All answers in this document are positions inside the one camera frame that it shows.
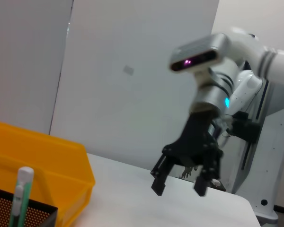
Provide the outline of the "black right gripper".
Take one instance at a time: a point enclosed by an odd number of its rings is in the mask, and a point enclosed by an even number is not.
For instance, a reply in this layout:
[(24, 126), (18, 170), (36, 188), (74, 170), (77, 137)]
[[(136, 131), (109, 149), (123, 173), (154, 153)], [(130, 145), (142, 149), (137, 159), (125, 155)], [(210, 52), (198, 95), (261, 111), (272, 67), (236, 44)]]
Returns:
[(163, 148), (163, 155), (151, 170), (154, 177), (151, 188), (158, 196), (163, 194), (166, 179), (175, 163), (185, 167), (202, 166), (194, 185), (199, 196), (206, 195), (212, 180), (220, 180), (223, 152), (208, 132), (213, 117), (213, 113), (190, 114), (179, 138)]

